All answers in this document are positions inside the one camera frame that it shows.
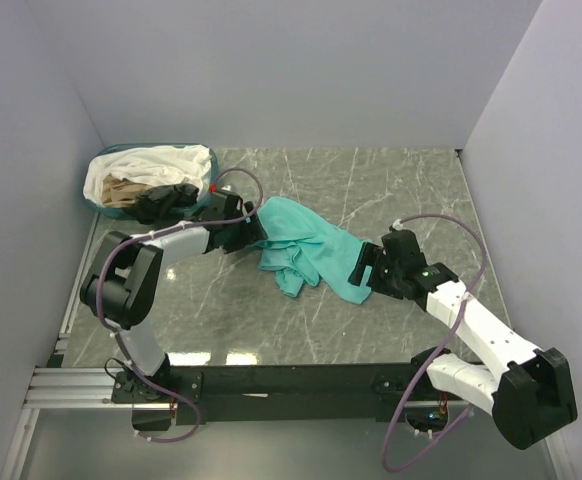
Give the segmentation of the teal t shirt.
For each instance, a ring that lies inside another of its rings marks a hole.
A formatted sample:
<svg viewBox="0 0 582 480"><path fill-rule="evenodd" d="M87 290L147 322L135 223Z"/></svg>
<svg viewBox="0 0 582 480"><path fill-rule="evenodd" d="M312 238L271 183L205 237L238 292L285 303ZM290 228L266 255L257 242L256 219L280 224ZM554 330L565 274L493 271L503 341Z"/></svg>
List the teal t shirt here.
<svg viewBox="0 0 582 480"><path fill-rule="evenodd" d="M284 197L271 197L258 216L267 234L258 268L272 272L281 292L296 298L305 285L325 282L342 300L361 305L371 294L349 282L363 242L313 212Z"/></svg>

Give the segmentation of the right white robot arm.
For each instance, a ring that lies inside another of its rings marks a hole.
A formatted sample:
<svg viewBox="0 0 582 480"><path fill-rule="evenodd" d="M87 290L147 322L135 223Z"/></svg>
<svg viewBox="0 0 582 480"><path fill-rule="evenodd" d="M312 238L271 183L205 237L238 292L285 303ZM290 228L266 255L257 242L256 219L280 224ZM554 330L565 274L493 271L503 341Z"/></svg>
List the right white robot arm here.
<svg viewBox="0 0 582 480"><path fill-rule="evenodd" d="M489 414L501 435L520 450L576 421L567 358L518 335L446 265L428 263L412 231L393 230L379 245L363 243L349 281L414 302L479 359L471 364L434 348L410 374L409 392L423 399L440 391L461 398Z"/></svg>

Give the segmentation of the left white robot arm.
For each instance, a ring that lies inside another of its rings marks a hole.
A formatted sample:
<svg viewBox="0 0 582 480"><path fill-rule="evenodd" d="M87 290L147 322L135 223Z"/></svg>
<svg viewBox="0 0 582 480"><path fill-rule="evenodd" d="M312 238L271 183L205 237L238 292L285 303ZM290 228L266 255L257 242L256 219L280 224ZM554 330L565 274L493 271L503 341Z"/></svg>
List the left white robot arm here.
<svg viewBox="0 0 582 480"><path fill-rule="evenodd" d="M135 389L147 401L164 399L171 364L151 322L159 280L167 268L214 250L229 254L265 240L257 209L237 193L219 189L192 216L145 234L108 233L80 288L89 307L115 339Z"/></svg>

